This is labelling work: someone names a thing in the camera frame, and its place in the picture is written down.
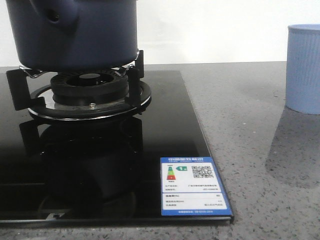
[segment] gray speckled countertop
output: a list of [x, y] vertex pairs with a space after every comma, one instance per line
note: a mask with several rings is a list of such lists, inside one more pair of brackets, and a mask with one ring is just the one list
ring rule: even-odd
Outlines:
[[235, 222], [220, 226], [0, 228], [0, 239], [320, 239], [320, 115], [285, 108], [286, 63], [147, 65], [180, 70]]

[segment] color rating bars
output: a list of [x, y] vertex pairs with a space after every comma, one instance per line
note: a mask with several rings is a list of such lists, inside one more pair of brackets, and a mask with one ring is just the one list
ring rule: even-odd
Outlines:
[[168, 168], [168, 175], [167, 175], [166, 179], [167, 180], [176, 180], [175, 173], [174, 173], [171, 166], [169, 166], [169, 168]]

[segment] light blue cup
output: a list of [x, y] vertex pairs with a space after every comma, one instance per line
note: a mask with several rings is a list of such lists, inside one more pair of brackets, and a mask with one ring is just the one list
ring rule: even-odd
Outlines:
[[305, 114], [320, 114], [320, 24], [290, 25], [285, 105]]

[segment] burner ring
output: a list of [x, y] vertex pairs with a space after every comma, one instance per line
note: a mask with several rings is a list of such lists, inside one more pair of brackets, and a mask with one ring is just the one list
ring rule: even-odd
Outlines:
[[[90, 106], [68, 106], [59, 103], [50, 103], [45, 100], [44, 106], [36, 105], [30, 107], [29, 113], [33, 118], [43, 119], [48, 121], [93, 121], [103, 119], [116, 119], [126, 116], [133, 116], [146, 110], [151, 102], [150, 87], [140, 81], [141, 89], [141, 106], [134, 107], [125, 102], [125, 99], [119, 99], [114, 103], [97, 104], [95, 108]], [[43, 97], [51, 91], [50, 85], [44, 86], [31, 94], [32, 98]]]

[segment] screw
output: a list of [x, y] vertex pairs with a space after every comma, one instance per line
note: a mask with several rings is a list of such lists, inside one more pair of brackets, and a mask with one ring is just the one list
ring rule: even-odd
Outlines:
[[95, 109], [95, 108], [96, 108], [96, 104], [95, 104], [94, 102], [91, 102], [91, 103], [89, 104], [89, 107], [90, 107], [91, 109]]

